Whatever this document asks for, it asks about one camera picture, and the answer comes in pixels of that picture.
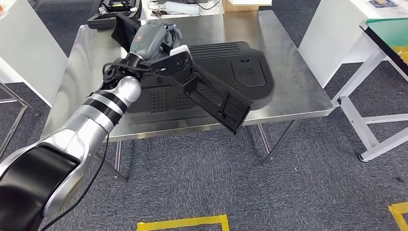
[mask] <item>paper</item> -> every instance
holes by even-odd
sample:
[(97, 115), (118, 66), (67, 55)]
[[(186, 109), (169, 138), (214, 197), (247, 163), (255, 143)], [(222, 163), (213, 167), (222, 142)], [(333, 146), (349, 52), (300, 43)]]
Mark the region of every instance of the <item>paper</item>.
[(384, 18), (408, 17), (408, 0), (363, 0)]

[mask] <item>table top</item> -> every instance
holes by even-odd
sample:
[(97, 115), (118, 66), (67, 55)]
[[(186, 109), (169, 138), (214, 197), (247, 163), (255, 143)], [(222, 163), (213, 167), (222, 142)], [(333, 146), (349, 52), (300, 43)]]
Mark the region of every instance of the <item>table top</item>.
[[(172, 18), (189, 45), (245, 41), (264, 52), (275, 80), (271, 102), (251, 111), (243, 125), (327, 116), (333, 105), (304, 62), (272, 11), (240, 12), (190, 18)], [(112, 31), (81, 26), (67, 68), (42, 135), (61, 126), (102, 82), (102, 66), (125, 57), (126, 51), (111, 38)], [(221, 128), (212, 117), (131, 124), (127, 114), (110, 135), (110, 141)]]

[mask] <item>yellow tape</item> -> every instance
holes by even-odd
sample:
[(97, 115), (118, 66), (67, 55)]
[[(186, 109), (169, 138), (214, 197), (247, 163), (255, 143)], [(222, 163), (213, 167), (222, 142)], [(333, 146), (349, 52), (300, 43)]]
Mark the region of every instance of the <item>yellow tape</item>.
[(213, 217), (202, 217), (202, 218), (187, 218), (178, 220), (166, 220), (151, 223), (139, 222), (137, 223), (137, 231), (151, 231), (151, 230), (163, 230), (163, 229), (173, 229), (181, 228), (187, 226), (196, 225), (208, 225), (208, 224), (221, 224), (222, 231), (230, 231), (228, 227), (227, 215), (219, 215)]
[(408, 231), (408, 225), (402, 216), (403, 213), (408, 213), (408, 202), (392, 204), (391, 206), (388, 206), (388, 210), (393, 215), (399, 229), (401, 231)]

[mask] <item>perforated pattern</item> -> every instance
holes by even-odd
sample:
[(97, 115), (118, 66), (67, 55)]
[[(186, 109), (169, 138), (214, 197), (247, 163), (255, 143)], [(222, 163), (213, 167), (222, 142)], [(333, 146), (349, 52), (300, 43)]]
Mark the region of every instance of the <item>perforated pattern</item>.
[(167, 95), (165, 91), (151, 93), (152, 113), (167, 111)]
[(194, 102), (185, 94), (177, 94), (177, 110), (190, 109), (194, 106)]

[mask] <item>black plastic panel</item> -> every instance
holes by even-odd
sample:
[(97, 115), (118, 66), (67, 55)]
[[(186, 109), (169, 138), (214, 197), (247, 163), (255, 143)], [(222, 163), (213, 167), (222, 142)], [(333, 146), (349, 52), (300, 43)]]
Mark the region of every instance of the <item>black plastic panel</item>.
[(38, 230), (48, 199), (78, 164), (46, 146), (15, 160), (0, 179), (0, 230)]

